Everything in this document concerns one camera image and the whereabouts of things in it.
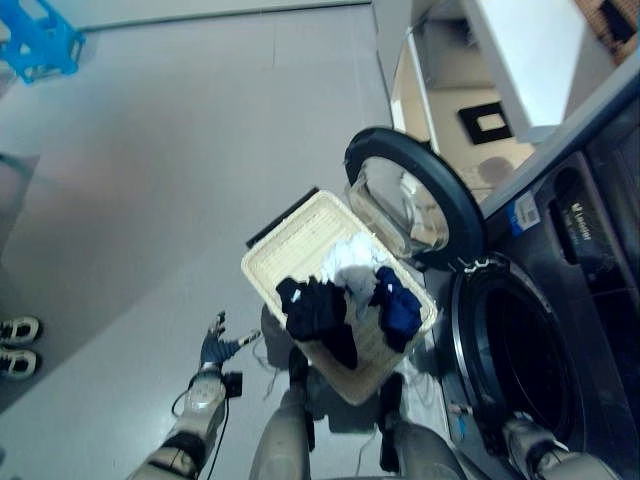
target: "blue object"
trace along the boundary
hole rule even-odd
[[[380,328],[385,333],[387,345],[398,353],[416,334],[422,321],[416,296],[402,286],[393,269],[380,267],[376,272],[379,282],[371,297],[370,305],[380,305]]]
[[[18,0],[0,0],[0,21],[11,32],[9,41],[0,47],[0,60],[25,83],[56,72],[76,72],[84,36],[45,0],[33,1],[46,11],[45,17],[31,18]]]

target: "label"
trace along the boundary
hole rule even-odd
[[[531,190],[507,205],[507,215],[515,237],[540,223],[540,212]]]

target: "blue stool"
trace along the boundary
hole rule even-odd
[[[33,19],[18,0],[0,0],[0,21],[11,32],[9,41],[0,47],[0,60],[6,61],[25,83],[57,72],[76,72],[85,41],[45,0],[34,1],[44,8],[46,17]]]

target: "wire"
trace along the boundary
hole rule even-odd
[[[173,401],[173,405],[171,405],[171,415],[173,415],[174,417],[178,418],[180,415],[178,415],[176,413],[176,405],[178,405],[178,402],[180,401],[180,399],[182,397],[184,397],[187,392],[189,391],[189,389],[187,388],[184,392],[182,392],[180,395],[177,396],[177,398]]]
[[[224,432],[227,430],[227,422],[229,421],[229,399],[227,398],[226,402],[227,411],[224,416],[224,424],[222,425],[222,433],[220,434],[220,440],[218,440],[218,446],[216,447],[216,453],[213,456],[213,462],[211,462],[211,468],[209,468],[209,474],[207,475],[207,480],[211,480],[211,475],[213,474],[213,467],[216,466],[216,460],[218,460],[218,453],[220,453],[220,445],[222,445],[222,439],[224,438]]]
[[[284,372],[284,370],[281,370],[281,369],[279,369],[277,367],[272,367],[269,364],[269,358],[268,357],[261,357],[260,355],[258,355],[257,349],[258,349],[258,345],[260,345],[260,342],[265,342],[265,345],[266,345],[266,340],[264,339],[264,336],[261,337],[260,339],[258,339],[258,341],[253,344],[253,348],[251,349],[251,353],[252,353],[253,357],[256,359],[256,361],[258,362],[258,364],[260,365],[260,367],[262,367],[262,369],[265,372],[273,373],[273,377],[271,377],[271,381],[267,384],[267,390],[266,390],[264,396],[262,397],[262,401],[264,402],[267,398],[269,398],[269,396],[273,392],[273,387],[275,386],[276,378],[278,377],[278,375],[280,373]]]
[[[369,439],[366,442],[364,442],[364,445],[360,447],[360,451],[358,452],[358,465],[356,465],[356,474],[354,475],[354,477],[358,477],[360,475],[360,466],[362,465],[362,454],[367,449],[367,447],[371,444],[371,442],[373,442],[377,434],[378,434],[378,430],[375,429],[373,431],[373,434],[369,437]]]

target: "wicker basket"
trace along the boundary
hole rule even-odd
[[[276,285],[288,276],[297,281],[306,281],[311,275],[320,279],[325,254],[336,242],[348,240],[359,231],[373,237],[374,247],[387,255],[388,266],[422,304],[422,326],[405,348],[410,352],[435,322],[435,302],[358,217],[329,192],[315,194],[258,242],[242,259],[242,271],[284,327],[287,317],[281,310]],[[360,320],[355,319],[353,305],[347,309],[346,321],[353,327],[358,350],[355,370],[336,361],[320,342],[297,342],[329,384],[352,405],[366,401],[404,357],[385,344],[378,317],[378,308],[370,307]]]

